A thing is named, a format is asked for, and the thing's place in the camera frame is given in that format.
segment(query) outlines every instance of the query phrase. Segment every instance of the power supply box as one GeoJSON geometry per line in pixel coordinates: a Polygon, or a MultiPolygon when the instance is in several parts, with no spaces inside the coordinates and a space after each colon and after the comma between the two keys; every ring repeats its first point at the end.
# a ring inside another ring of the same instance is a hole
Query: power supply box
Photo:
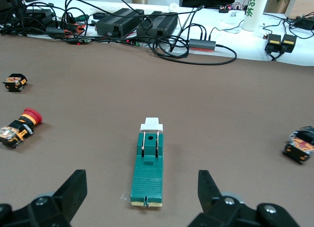
{"type": "Polygon", "coordinates": [[[145,21],[143,21],[141,25],[137,27],[136,35],[142,41],[153,42],[154,40],[150,39],[147,36],[157,37],[172,35],[177,25],[178,25],[177,13],[175,12],[164,13],[160,11],[154,11],[145,19],[145,21]]]}
{"type": "Polygon", "coordinates": [[[97,34],[115,38],[126,37],[141,23],[143,15],[142,9],[133,11],[121,8],[96,22],[97,34]]]}

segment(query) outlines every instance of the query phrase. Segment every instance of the black electronic device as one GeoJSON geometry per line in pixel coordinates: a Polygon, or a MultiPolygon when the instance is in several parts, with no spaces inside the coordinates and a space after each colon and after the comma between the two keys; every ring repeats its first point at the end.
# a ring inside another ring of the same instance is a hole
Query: black electronic device
{"type": "Polygon", "coordinates": [[[278,34],[269,34],[265,46],[265,51],[268,53],[277,53],[281,48],[281,36],[278,34]]]}
{"type": "Polygon", "coordinates": [[[285,34],[281,41],[281,50],[285,49],[286,53],[292,53],[296,42],[296,36],[285,34]]]}
{"type": "Polygon", "coordinates": [[[27,9],[26,16],[36,19],[37,22],[45,27],[50,26],[52,22],[52,12],[50,9],[27,9]]]}
{"type": "Polygon", "coordinates": [[[312,30],[314,29],[314,18],[296,17],[293,26],[301,29],[312,30]]]}
{"type": "Polygon", "coordinates": [[[178,25],[178,14],[177,13],[163,13],[160,11],[154,11],[148,18],[143,21],[136,29],[136,35],[140,40],[149,42],[151,36],[160,37],[172,35],[173,31],[178,25]]]}
{"type": "Polygon", "coordinates": [[[228,6],[220,6],[219,7],[219,13],[228,13],[229,7],[228,6]]]}
{"type": "Polygon", "coordinates": [[[0,24],[3,24],[7,15],[7,18],[10,19],[13,17],[13,14],[9,13],[9,10],[12,8],[10,0],[0,0],[0,24]]]}
{"type": "Polygon", "coordinates": [[[100,19],[96,23],[97,34],[107,37],[126,37],[143,20],[144,10],[135,11],[128,8],[120,10],[100,19]]]}

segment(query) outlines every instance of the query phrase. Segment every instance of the brown table surface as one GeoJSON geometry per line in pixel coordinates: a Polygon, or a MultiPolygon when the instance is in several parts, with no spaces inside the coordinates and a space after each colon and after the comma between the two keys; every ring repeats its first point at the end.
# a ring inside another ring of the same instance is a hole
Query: brown table surface
{"type": "MultiPolygon", "coordinates": [[[[314,158],[282,154],[289,135],[314,126],[314,67],[237,59],[194,66],[120,44],[68,45],[0,36],[0,78],[22,73],[22,92],[0,89],[0,123],[24,108],[43,117],[17,149],[0,144],[0,203],[19,209],[86,169],[88,194],[74,227],[185,227],[202,212],[198,170],[251,208],[284,207],[314,223],[314,158]],[[132,207],[140,124],[164,127],[163,207],[132,207]]],[[[190,55],[190,61],[226,60],[190,55]]]]}

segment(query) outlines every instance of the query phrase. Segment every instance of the power strip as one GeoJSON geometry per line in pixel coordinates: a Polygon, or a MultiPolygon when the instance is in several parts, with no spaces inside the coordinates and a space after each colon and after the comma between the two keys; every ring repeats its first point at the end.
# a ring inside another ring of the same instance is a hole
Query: power strip
{"type": "MultiPolygon", "coordinates": [[[[109,12],[109,13],[114,13],[118,10],[120,10],[122,7],[109,7],[109,6],[100,6],[99,8],[101,8],[102,10],[109,12]]],[[[102,12],[101,10],[91,7],[90,10],[92,11],[97,11],[97,12],[102,12]]],[[[152,14],[154,12],[154,10],[145,10],[144,9],[144,14],[149,15],[152,14]]]]}

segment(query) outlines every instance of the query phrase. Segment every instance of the black switch component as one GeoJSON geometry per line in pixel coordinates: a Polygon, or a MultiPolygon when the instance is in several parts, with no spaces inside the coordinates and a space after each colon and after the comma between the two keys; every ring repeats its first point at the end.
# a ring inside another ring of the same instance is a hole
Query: black switch component
{"type": "Polygon", "coordinates": [[[281,51],[286,53],[292,53],[296,42],[296,36],[285,34],[281,41],[281,51]]]}
{"type": "Polygon", "coordinates": [[[281,49],[281,36],[278,34],[269,34],[265,46],[268,53],[277,53],[281,49]]]}
{"type": "Polygon", "coordinates": [[[21,92],[27,84],[27,79],[23,74],[11,74],[3,83],[9,92],[21,92]]]}
{"type": "Polygon", "coordinates": [[[314,19],[296,17],[293,26],[301,29],[312,30],[314,29],[314,19]]]}
{"type": "Polygon", "coordinates": [[[219,7],[219,12],[220,13],[228,13],[229,12],[229,7],[228,6],[220,6],[219,7]]]}
{"type": "Polygon", "coordinates": [[[302,164],[311,157],[313,152],[314,128],[312,126],[305,126],[290,135],[290,141],[286,145],[283,154],[302,164]]]}

